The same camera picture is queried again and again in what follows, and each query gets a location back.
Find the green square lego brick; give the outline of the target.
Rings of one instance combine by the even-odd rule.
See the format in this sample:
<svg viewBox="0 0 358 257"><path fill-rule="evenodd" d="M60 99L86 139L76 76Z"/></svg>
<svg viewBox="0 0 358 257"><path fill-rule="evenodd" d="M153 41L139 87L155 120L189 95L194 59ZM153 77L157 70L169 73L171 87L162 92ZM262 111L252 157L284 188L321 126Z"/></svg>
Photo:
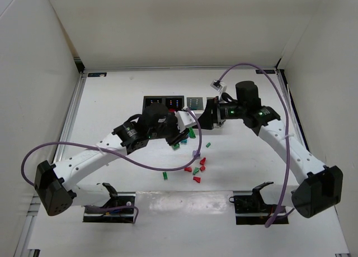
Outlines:
<svg viewBox="0 0 358 257"><path fill-rule="evenodd" d="M172 145L173 150L178 150L180 148L179 144Z"/></svg>

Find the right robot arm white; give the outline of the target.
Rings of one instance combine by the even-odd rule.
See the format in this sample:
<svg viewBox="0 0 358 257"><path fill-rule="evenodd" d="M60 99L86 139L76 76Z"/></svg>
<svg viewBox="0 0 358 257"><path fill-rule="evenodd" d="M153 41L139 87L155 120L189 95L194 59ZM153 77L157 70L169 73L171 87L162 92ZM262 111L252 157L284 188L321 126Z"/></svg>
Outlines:
<svg viewBox="0 0 358 257"><path fill-rule="evenodd" d="M328 167L317 159L295 137L289 135L286 124L278 113L263 106L258 88L252 81L235 85L236 99L222 93L220 97L208 99L199 117L202 129L212 130L226 120L240 119L259 138L266 142L286 164L286 174L292 173L297 185L272 182L253 188L252 196L261 208L277 201L278 208L291 207L305 218L340 203L343 172L337 166Z"/></svg>

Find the purple lego brick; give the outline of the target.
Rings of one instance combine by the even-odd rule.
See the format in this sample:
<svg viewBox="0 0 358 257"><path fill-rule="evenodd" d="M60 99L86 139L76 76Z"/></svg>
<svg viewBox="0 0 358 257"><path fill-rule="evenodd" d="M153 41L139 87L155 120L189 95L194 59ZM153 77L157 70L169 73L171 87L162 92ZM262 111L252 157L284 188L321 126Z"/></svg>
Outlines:
<svg viewBox="0 0 358 257"><path fill-rule="evenodd" d="M192 152L192 156L193 156L194 159L199 158L200 155L201 155L201 152L200 152L200 151L194 150L194 151Z"/></svg>

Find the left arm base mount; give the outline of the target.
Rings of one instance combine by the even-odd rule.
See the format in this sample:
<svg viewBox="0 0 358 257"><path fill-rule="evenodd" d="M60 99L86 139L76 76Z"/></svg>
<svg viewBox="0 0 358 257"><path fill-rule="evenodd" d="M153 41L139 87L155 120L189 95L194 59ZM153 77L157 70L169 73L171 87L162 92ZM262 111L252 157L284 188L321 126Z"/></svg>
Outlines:
<svg viewBox="0 0 358 257"><path fill-rule="evenodd" d="M103 206L84 207L84 223L130 223L135 224L139 209L135 205L134 192L118 192L111 184L102 183L109 199Z"/></svg>

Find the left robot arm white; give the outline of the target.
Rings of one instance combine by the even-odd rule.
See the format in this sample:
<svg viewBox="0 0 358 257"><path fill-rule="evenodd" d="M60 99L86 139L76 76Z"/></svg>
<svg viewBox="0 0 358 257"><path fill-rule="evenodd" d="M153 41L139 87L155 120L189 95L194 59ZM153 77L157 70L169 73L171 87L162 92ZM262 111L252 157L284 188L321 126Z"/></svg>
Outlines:
<svg viewBox="0 0 358 257"><path fill-rule="evenodd" d="M129 117L122 125L79 154L37 166L34 188L49 216L63 213L71 206L107 207L114 201L115 189L109 183L80 185L80 181L112 161L128 156L148 145L149 140L165 139L172 146L186 139L195 116L187 111L171 112L154 103L141 114Z"/></svg>

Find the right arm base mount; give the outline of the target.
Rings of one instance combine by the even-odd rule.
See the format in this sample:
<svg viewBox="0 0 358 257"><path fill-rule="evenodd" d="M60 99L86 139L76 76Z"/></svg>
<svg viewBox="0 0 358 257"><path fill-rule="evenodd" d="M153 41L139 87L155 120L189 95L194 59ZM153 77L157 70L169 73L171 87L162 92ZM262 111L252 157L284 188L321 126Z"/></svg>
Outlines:
<svg viewBox="0 0 358 257"><path fill-rule="evenodd" d="M274 214L274 203L265 203L260 191L273 182L264 182L250 191L233 192L228 201L234 205L236 225L264 225Z"/></svg>

